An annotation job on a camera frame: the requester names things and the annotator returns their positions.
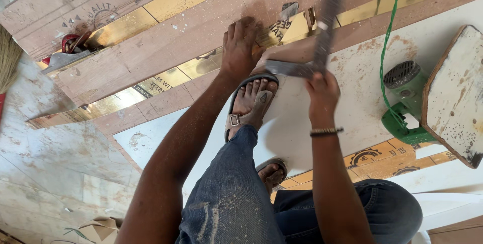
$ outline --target foot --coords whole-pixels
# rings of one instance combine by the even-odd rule
[[[281,183],[284,171],[279,169],[278,164],[268,164],[258,172],[258,176],[260,176],[267,192],[271,195],[272,190]]]
[[[238,90],[237,97],[233,103],[232,114],[240,114],[240,116],[250,113],[255,104],[255,98],[257,93],[262,90],[269,90],[272,93],[277,91],[277,83],[269,82],[268,79],[254,80],[249,82],[245,87],[241,87]],[[241,128],[241,125],[230,128],[230,133],[228,135],[228,140],[230,140]]]

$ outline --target bracelet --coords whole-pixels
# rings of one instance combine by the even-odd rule
[[[310,136],[311,137],[320,137],[320,136],[326,136],[326,135],[335,135],[339,132],[344,131],[343,127],[340,128],[324,128],[324,129],[312,129],[310,131]]]

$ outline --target green electric cord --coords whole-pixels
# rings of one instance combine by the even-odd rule
[[[387,97],[386,97],[385,88],[384,88],[384,82],[383,82],[383,76],[384,76],[384,74],[383,74],[384,73],[384,67],[383,67],[384,55],[386,54],[387,41],[389,40],[389,36],[391,35],[392,24],[393,24],[393,21],[394,21],[394,16],[395,16],[396,9],[397,9],[397,0],[394,1],[394,7],[393,7],[392,12],[391,12],[391,21],[390,21],[389,26],[387,27],[387,31],[386,31],[386,38],[384,40],[383,52],[381,53],[381,67],[379,68],[379,75],[381,77],[381,90],[383,92],[384,103],[386,104],[387,108],[391,112],[391,115],[394,117],[394,119],[396,120],[396,122],[399,124],[399,126],[401,126],[402,130],[407,134],[408,133],[408,129],[406,127],[407,126],[407,123],[405,123],[404,120],[397,113],[395,113],[392,110],[391,105],[389,104],[389,101],[387,100]]]

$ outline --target broom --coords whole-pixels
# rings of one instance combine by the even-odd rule
[[[5,95],[17,77],[17,64],[22,52],[9,32],[0,25],[0,121]]]

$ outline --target blue denim jeans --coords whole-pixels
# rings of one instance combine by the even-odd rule
[[[257,131],[243,126],[220,149],[186,202],[176,243],[323,243],[312,191],[280,190],[272,205],[255,170],[255,145]],[[416,234],[422,211],[401,186],[368,179],[354,188],[378,244],[407,244]]]

